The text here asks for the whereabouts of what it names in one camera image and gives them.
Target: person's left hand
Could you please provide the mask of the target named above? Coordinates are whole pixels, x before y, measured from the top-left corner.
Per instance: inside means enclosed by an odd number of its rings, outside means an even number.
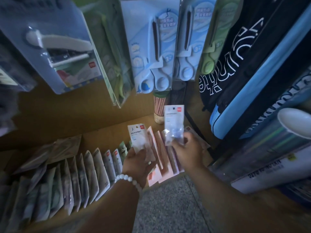
[[[154,168],[156,162],[148,165],[145,162],[146,150],[140,150],[137,154],[134,148],[131,148],[124,159],[122,174],[131,176],[136,180],[141,188],[144,188],[147,182],[149,172]]]

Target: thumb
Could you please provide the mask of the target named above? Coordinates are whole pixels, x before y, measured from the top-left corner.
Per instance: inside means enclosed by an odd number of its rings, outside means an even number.
[[[176,150],[177,153],[179,153],[180,151],[182,151],[184,149],[184,146],[181,145],[178,141],[176,141],[175,139],[172,141],[172,146],[174,147],[174,149]]]

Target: green lid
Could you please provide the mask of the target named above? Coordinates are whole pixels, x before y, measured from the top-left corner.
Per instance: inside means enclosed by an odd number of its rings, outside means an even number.
[[[157,98],[165,98],[169,95],[170,91],[154,92],[153,95]]]

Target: person's right hand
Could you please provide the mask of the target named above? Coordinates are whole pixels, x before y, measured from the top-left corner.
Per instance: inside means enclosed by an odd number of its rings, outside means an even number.
[[[172,142],[172,146],[176,150],[180,164],[186,172],[189,172],[194,168],[203,167],[203,149],[199,141],[190,132],[185,132],[184,138],[185,145],[179,144],[176,140],[173,140]]]

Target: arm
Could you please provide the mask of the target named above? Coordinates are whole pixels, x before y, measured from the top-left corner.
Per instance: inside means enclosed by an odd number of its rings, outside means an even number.
[[[178,159],[194,182],[204,207],[223,232],[298,232],[299,226],[286,221],[272,209],[258,205],[247,195],[214,176],[202,162],[202,147],[191,133],[184,146],[174,141]]]
[[[147,175],[155,165],[155,163],[146,164],[145,158],[145,150],[135,154],[132,148],[122,168],[122,173],[131,176],[142,188],[146,185]],[[131,182],[119,180],[102,198],[102,203],[79,233],[132,232],[139,199],[136,187]]]

